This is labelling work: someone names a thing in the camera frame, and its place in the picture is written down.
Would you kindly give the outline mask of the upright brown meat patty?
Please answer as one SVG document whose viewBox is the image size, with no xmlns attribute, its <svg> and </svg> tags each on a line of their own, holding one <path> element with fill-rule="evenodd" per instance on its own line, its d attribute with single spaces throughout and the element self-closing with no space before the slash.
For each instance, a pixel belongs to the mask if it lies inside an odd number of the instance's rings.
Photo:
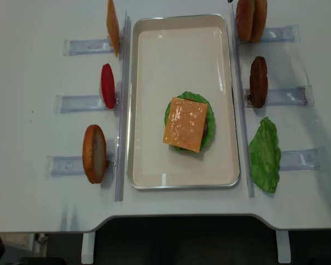
<svg viewBox="0 0 331 265">
<path fill-rule="evenodd" d="M 265 58 L 257 56 L 250 69 L 250 100 L 255 108 L 262 108 L 268 94 L 268 78 Z"/>
</svg>

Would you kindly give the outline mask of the bottom bun slice left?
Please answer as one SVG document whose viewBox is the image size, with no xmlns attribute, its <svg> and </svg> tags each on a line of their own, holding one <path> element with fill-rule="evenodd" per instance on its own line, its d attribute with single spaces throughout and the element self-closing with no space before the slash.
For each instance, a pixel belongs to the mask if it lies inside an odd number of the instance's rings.
<svg viewBox="0 0 331 265">
<path fill-rule="evenodd" d="M 92 184 L 101 183 L 106 169 L 106 141 L 97 125 L 87 127 L 82 152 L 83 169 Z"/>
</svg>

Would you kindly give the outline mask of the white metal serving tray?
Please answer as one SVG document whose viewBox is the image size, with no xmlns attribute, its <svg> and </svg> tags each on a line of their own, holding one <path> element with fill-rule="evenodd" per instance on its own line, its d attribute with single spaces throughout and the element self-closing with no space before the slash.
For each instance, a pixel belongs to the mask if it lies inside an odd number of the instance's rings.
<svg viewBox="0 0 331 265">
<path fill-rule="evenodd" d="M 163 142 L 173 97 L 199 94 L 215 133 L 199 153 Z M 240 166 L 228 29 L 219 14 L 139 20 L 133 30 L 127 122 L 127 170 L 136 189 L 233 186 Z"/>
</svg>

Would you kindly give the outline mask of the clear holder bottom right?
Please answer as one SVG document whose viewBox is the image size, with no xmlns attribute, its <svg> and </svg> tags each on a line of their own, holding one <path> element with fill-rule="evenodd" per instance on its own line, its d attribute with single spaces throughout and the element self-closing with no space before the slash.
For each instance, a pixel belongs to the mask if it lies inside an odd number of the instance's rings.
<svg viewBox="0 0 331 265">
<path fill-rule="evenodd" d="M 324 147 L 281 152 L 280 171 L 323 171 L 328 164 Z"/>
</svg>

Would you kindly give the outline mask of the white table leg right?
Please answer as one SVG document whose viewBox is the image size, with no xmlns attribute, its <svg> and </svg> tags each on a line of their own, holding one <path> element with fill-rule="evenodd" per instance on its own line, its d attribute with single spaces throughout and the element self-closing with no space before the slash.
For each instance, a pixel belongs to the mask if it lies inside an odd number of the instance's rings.
<svg viewBox="0 0 331 265">
<path fill-rule="evenodd" d="M 289 232 L 276 230 L 277 259 L 280 264 L 291 263 L 291 248 Z"/>
</svg>

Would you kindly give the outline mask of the clear right rail strip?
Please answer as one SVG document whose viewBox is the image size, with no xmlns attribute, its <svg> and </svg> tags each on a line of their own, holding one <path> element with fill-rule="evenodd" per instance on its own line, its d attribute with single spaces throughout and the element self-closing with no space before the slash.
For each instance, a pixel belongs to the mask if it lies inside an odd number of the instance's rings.
<svg viewBox="0 0 331 265">
<path fill-rule="evenodd" d="M 239 43 L 236 29 L 236 16 L 234 12 L 234 3 L 232 3 L 231 7 L 231 29 L 232 29 L 232 45 L 233 45 L 233 54 L 234 54 L 234 66 L 236 72 L 236 84 L 237 84 L 237 94 L 238 94 L 238 105 L 239 105 L 239 117 L 240 117 L 240 125 L 241 125 L 241 135 L 242 135 L 242 143 L 243 143 L 243 157 L 244 157 L 244 168 L 245 175 L 247 181 L 248 188 L 248 196 L 250 198 L 254 198 L 254 188 L 253 181 L 251 177 L 251 167 L 250 167 L 250 154 L 249 154 L 249 145 L 247 139 L 247 127 L 246 127 L 246 117 L 245 117 L 245 105 L 244 105 L 244 95 L 243 95 L 243 87 L 242 87 L 242 75 L 241 75 L 241 67 L 240 67 L 240 59 L 239 59 Z"/>
</svg>

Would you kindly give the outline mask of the clear holder top left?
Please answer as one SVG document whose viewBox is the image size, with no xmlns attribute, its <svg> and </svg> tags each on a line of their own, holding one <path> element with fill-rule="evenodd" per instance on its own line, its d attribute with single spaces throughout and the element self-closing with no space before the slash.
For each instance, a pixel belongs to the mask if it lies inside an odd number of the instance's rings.
<svg viewBox="0 0 331 265">
<path fill-rule="evenodd" d="M 65 40 L 64 56 L 113 53 L 113 48 L 107 39 L 96 40 Z"/>
</svg>

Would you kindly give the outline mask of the clear rail strip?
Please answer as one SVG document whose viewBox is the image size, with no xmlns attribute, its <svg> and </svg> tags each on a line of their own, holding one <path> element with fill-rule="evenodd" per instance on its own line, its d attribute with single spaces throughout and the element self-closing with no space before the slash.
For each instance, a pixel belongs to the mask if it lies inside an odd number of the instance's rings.
<svg viewBox="0 0 331 265">
<path fill-rule="evenodd" d="M 116 159 L 115 193 L 114 201 L 121 202 L 124 193 L 124 170 L 127 132 L 127 112 L 129 94 L 129 70 L 130 70 L 130 37 L 131 20 L 129 14 L 125 12 L 125 21 L 122 39 L 122 76 L 119 103 L 119 131 L 118 131 L 118 156 Z"/>
<path fill-rule="evenodd" d="M 243 87 L 242 87 L 242 75 L 241 75 L 241 67 L 240 67 L 240 59 L 239 59 L 239 43 L 236 29 L 236 16 L 234 12 L 234 3 L 232 3 L 231 7 L 231 29 L 232 29 L 232 45 L 233 45 L 233 54 L 234 54 L 234 66 L 236 72 L 236 84 L 237 84 L 237 94 L 238 94 L 238 105 L 239 105 L 239 117 L 240 117 L 240 125 L 241 125 L 241 135 L 242 135 L 242 143 L 243 143 L 243 157 L 244 157 L 244 168 L 245 175 L 247 181 L 248 188 L 248 196 L 250 198 L 254 198 L 254 188 L 253 181 L 251 177 L 251 167 L 250 167 L 250 154 L 249 154 L 249 145 L 247 139 L 247 127 L 246 127 L 246 117 L 245 117 L 245 105 L 244 105 L 244 95 L 243 95 Z"/>
</svg>

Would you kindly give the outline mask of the sesame top bun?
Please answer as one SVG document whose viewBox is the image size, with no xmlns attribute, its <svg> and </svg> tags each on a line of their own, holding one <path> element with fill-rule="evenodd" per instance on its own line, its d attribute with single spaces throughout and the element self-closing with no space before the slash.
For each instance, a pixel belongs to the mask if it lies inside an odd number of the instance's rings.
<svg viewBox="0 0 331 265">
<path fill-rule="evenodd" d="M 236 8 L 236 28 L 240 40 L 249 41 L 252 33 L 254 0 L 239 0 Z"/>
</svg>

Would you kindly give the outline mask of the white table leg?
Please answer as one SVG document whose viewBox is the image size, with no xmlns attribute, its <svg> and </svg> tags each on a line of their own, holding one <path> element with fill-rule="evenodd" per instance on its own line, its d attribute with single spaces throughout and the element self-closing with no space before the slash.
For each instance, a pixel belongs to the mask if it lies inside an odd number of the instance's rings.
<svg viewBox="0 0 331 265">
<path fill-rule="evenodd" d="M 280 264 L 291 263 L 291 248 L 289 232 L 276 230 L 277 259 Z"/>
<path fill-rule="evenodd" d="M 83 234 L 82 250 L 81 250 L 82 264 L 93 264 L 94 243 L 95 243 L 95 231 Z"/>
</svg>

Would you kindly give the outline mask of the white table leg left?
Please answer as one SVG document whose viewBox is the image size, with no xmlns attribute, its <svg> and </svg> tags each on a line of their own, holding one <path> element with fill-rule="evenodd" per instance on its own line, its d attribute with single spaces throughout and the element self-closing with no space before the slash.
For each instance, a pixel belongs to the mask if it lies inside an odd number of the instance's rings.
<svg viewBox="0 0 331 265">
<path fill-rule="evenodd" d="M 81 250 L 82 264 L 93 264 L 94 243 L 95 243 L 95 231 L 83 234 L 82 250 Z"/>
</svg>

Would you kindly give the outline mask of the clear holder bottom left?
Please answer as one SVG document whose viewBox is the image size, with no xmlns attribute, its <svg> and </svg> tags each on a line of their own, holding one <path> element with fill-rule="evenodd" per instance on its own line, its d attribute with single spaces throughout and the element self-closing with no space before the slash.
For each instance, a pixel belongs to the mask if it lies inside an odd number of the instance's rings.
<svg viewBox="0 0 331 265">
<path fill-rule="evenodd" d="M 47 156 L 46 177 L 85 176 L 82 156 Z"/>
</svg>

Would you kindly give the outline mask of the orange cheese slice on burger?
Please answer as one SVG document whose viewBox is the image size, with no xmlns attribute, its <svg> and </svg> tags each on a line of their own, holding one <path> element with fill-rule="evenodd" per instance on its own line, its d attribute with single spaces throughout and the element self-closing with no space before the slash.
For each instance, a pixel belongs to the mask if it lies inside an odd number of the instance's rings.
<svg viewBox="0 0 331 265">
<path fill-rule="evenodd" d="M 207 103 L 172 98 L 165 124 L 163 142 L 199 153 L 205 127 Z"/>
</svg>

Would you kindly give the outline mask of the brown patty under cheese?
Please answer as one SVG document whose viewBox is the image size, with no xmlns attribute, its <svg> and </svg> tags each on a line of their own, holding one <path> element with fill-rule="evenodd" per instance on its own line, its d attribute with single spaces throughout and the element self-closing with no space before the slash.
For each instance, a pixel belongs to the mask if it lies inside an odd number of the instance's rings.
<svg viewBox="0 0 331 265">
<path fill-rule="evenodd" d="M 202 138 L 205 138 L 205 136 L 207 135 L 207 129 L 208 129 L 208 122 L 207 122 L 207 118 L 206 118 Z"/>
</svg>

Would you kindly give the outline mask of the clear holder middle left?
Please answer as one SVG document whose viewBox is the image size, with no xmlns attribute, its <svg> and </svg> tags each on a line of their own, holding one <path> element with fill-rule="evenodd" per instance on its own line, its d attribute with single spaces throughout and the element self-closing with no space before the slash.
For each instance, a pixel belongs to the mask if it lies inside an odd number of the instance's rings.
<svg viewBox="0 0 331 265">
<path fill-rule="evenodd" d="M 98 95 L 91 96 L 56 96 L 54 112 L 56 114 L 74 112 L 96 112 L 116 110 L 119 99 L 115 98 L 113 109 L 108 109 L 103 99 Z"/>
</svg>

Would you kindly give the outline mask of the upright green lettuce leaf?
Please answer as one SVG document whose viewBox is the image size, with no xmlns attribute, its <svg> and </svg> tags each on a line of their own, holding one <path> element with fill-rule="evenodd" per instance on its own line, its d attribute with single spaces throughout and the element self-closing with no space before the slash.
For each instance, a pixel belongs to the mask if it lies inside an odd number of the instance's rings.
<svg viewBox="0 0 331 265">
<path fill-rule="evenodd" d="M 276 125 L 265 117 L 249 144 L 253 182 L 267 193 L 275 193 L 280 180 L 281 150 Z"/>
</svg>

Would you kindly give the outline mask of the sesame bun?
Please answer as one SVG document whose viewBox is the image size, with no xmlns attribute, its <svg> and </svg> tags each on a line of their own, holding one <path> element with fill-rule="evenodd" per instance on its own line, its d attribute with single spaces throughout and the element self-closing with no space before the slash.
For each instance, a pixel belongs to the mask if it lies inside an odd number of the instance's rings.
<svg viewBox="0 0 331 265">
<path fill-rule="evenodd" d="M 267 0 L 254 1 L 254 15 L 250 41 L 258 43 L 263 35 L 267 17 Z"/>
<path fill-rule="evenodd" d="M 239 0 L 236 8 L 236 28 L 240 40 L 249 41 L 252 33 L 254 0 Z"/>
</svg>

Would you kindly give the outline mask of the clear left rail strip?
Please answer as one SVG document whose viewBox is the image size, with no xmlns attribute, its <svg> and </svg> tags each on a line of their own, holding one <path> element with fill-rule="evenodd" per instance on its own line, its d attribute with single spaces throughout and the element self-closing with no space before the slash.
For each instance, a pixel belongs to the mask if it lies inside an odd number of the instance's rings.
<svg viewBox="0 0 331 265">
<path fill-rule="evenodd" d="M 124 170 L 127 132 L 127 112 L 129 94 L 129 70 L 130 70 L 130 37 L 131 20 L 129 14 L 125 12 L 125 21 L 122 39 L 122 76 L 119 103 L 119 131 L 118 131 L 118 156 L 116 159 L 115 193 L 114 201 L 121 202 L 124 193 Z"/>
</svg>

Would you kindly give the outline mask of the upright orange cheese slice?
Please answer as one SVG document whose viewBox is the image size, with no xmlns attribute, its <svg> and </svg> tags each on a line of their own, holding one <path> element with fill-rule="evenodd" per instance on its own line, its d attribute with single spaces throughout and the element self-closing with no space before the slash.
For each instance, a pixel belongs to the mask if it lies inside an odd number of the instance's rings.
<svg viewBox="0 0 331 265">
<path fill-rule="evenodd" d="M 113 0 L 108 0 L 106 27 L 108 30 L 111 45 L 114 50 L 114 54 L 116 57 L 118 57 L 120 28 L 119 28 L 119 22 L 118 22 L 118 18 L 116 15 L 116 10 L 115 10 Z"/>
</svg>

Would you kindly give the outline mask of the clear holder middle right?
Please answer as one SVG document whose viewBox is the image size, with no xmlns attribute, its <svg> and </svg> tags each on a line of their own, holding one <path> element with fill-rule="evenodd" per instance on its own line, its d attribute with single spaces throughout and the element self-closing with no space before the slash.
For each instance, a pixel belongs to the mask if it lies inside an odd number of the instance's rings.
<svg viewBox="0 0 331 265">
<path fill-rule="evenodd" d="M 268 89 L 264 106 L 314 105 L 312 86 Z"/>
</svg>

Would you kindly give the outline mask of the red tomato slice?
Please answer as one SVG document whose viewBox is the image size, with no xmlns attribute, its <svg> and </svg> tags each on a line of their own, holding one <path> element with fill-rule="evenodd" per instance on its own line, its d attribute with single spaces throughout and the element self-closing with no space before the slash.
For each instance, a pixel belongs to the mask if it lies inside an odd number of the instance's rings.
<svg viewBox="0 0 331 265">
<path fill-rule="evenodd" d="M 100 87 L 105 106 L 108 109 L 114 109 L 116 104 L 115 82 L 114 82 L 113 71 L 109 63 L 105 64 L 102 67 Z"/>
</svg>

